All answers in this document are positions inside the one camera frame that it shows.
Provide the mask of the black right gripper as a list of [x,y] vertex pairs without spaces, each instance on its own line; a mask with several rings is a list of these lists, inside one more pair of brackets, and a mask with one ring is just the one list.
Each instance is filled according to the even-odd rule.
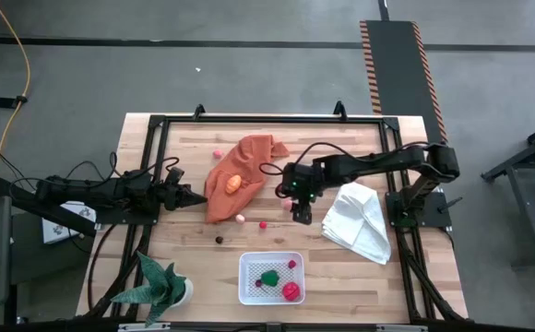
[[281,175],[281,183],[277,186],[277,196],[303,201],[302,206],[298,203],[293,204],[293,220],[310,225],[312,209],[307,202],[314,203],[317,197],[317,170],[313,166],[289,162],[285,165]]

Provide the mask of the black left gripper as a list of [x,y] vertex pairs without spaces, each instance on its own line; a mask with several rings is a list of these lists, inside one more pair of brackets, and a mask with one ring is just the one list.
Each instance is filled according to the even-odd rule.
[[208,202],[206,197],[196,193],[190,184],[179,184],[183,175],[183,170],[172,167],[165,177],[163,205],[167,210],[173,211]]

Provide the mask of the orange toy fruit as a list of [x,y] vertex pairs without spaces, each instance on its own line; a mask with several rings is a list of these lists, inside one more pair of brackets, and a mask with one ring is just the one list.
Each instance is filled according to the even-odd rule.
[[236,192],[242,185],[242,177],[238,174],[233,175],[230,177],[225,184],[225,192],[227,194],[233,194]]

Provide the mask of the red toy tomato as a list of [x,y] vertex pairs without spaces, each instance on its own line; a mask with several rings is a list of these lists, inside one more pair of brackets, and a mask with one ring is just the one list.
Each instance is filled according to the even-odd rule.
[[286,301],[295,302],[301,295],[301,289],[297,283],[291,281],[282,287],[281,294]]

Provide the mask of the white folded cloth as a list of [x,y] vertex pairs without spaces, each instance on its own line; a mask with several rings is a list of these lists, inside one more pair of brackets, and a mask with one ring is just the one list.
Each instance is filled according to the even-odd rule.
[[322,221],[321,234],[379,265],[390,259],[391,246],[378,194],[362,184],[341,186]]

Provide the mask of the orange cloth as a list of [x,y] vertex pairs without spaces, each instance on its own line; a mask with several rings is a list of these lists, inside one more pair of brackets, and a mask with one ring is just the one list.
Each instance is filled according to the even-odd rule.
[[[289,156],[285,145],[272,135],[243,137],[208,173],[204,190],[208,200],[206,223],[218,223],[238,215],[267,181],[260,165]],[[242,177],[242,185],[229,195],[225,192],[225,184],[235,174]]]

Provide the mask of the green plant in white pot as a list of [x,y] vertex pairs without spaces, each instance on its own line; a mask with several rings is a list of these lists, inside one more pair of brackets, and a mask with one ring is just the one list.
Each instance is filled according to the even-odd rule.
[[145,328],[155,324],[165,311],[188,303],[193,297],[194,285],[187,277],[174,272],[174,263],[163,268],[152,258],[137,252],[140,270],[149,282],[124,290],[111,298],[113,303],[149,304]]

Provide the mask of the white perforated plastic basket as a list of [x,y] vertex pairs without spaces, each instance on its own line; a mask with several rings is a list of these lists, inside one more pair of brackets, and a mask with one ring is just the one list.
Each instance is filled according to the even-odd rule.
[[[294,260],[296,267],[288,268],[288,262]],[[279,283],[276,287],[264,285],[266,292],[255,286],[262,273],[276,270]],[[286,301],[282,287],[288,282],[300,286],[301,295],[295,302]],[[239,260],[239,301],[244,305],[293,305],[301,304],[305,298],[303,257],[296,252],[247,252]]]

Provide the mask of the white printed paper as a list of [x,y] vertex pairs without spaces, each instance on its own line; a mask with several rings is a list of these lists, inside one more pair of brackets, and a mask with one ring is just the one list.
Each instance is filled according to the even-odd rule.
[[[83,202],[67,201],[61,207],[89,219],[93,223],[96,222],[96,211],[91,207],[87,207]],[[42,219],[42,242],[45,244],[58,243],[77,235],[77,231],[72,231],[67,227],[53,223],[47,219]]]

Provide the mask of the black orange-striped floor ramp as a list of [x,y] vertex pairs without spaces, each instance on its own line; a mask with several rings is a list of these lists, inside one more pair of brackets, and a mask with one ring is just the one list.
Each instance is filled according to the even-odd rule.
[[360,34],[373,112],[420,116],[429,140],[447,142],[418,25],[412,21],[363,20]]

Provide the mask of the black desk support beam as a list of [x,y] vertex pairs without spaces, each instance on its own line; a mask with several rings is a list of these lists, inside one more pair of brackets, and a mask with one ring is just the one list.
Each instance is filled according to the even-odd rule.
[[94,237],[96,235],[94,223],[89,219],[81,217],[59,204],[41,202],[34,197],[34,194],[3,178],[0,178],[0,196],[9,196],[12,200],[12,206],[15,208],[20,208],[86,236]]

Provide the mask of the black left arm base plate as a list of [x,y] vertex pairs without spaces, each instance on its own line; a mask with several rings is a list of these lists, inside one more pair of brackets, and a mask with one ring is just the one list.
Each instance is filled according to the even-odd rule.
[[158,222],[159,213],[123,211],[120,209],[100,210],[96,212],[98,224],[121,225],[154,225]]

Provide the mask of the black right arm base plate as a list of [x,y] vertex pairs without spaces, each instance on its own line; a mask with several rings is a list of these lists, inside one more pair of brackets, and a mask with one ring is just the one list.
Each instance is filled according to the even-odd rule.
[[400,193],[389,192],[385,195],[385,203],[388,221],[393,227],[444,228],[452,225],[443,193],[432,192],[423,201],[407,206]]

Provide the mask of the silver frame bracket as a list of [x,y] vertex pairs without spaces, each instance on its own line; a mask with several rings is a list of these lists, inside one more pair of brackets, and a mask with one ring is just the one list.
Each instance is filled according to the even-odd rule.
[[376,332],[429,332],[427,326],[416,325],[376,325]]
[[171,330],[170,323],[155,323],[147,326],[145,323],[121,324],[117,332],[167,332]]

